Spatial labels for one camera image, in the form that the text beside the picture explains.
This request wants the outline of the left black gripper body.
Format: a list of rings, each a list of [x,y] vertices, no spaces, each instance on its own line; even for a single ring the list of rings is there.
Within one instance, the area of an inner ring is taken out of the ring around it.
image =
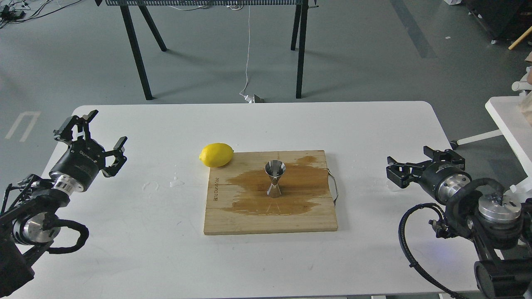
[[[100,144],[92,139],[79,139],[70,144],[48,174],[52,179],[69,176],[81,185],[80,192],[84,192],[104,167],[104,161],[104,148]]]

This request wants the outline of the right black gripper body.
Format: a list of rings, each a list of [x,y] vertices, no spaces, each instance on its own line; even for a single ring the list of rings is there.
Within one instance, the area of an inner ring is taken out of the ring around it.
[[[461,188],[471,182],[471,176],[457,166],[437,162],[426,168],[418,180],[421,188],[443,205]]]

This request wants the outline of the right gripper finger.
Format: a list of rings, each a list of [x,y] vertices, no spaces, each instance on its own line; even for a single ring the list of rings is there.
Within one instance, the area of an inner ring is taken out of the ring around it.
[[[429,157],[432,162],[448,162],[457,167],[465,167],[465,159],[452,149],[444,151],[434,150],[428,146],[423,147],[424,155]]]
[[[427,168],[426,162],[399,163],[391,156],[387,157],[387,178],[401,189],[405,189],[411,182],[419,182],[420,176]]]

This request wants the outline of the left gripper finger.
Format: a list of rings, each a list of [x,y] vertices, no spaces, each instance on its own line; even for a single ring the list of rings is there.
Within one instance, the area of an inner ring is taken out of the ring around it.
[[[89,123],[98,114],[98,110],[92,110],[87,115],[78,117],[74,115],[54,130],[54,140],[63,142],[69,148],[98,148],[99,144],[91,138]]]
[[[115,157],[114,163],[112,165],[105,166],[103,170],[101,171],[105,177],[113,177],[115,176],[120,169],[123,167],[125,162],[127,161],[127,157],[124,155],[124,149],[123,146],[125,145],[127,141],[127,136],[121,137],[113,147],[112,151],[105,152],[105,157],[113,156]]]

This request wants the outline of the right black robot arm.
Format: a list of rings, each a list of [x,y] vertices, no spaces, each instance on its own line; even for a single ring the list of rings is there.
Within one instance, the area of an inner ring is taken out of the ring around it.
[[[465,171],[464,158],[451,149],[424,146],[423,150],[428,160],[420,163],[387,158],[389,180],[401,189],[416,182],[435,200],[408,209],[399,223],[399,243],[410,267],[452,298],[462,298],[429,275],[407,246],[407,219],[429,208],[438,215],[429,221],[437,238],[459,236],[473,242],[479,257],[474,264],[475,279],[486,298],[524,298],[531,286],[531,257],[502,260],[496,250],[511,250],[523,242],[531,251],[531,199],[520,202],[504,195],[503,185],[491,178],[473,180]]]

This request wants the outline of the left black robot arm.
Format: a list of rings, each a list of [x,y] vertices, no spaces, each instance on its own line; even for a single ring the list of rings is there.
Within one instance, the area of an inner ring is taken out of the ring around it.
[[[34,278],[33,264],[44,254],[67,254],[82,248],[88,228],[73,220],[59,219],[74,192],[87,191],[99,173],[115,176],[127,161],[123,146],[127,137],[105,151],[89,131],[97,115],[66,119],[54,132],[55,140],[68,148],[49,172],[49,179],[31,174],[8,185],[1,208],[0,294],[7,297]]]

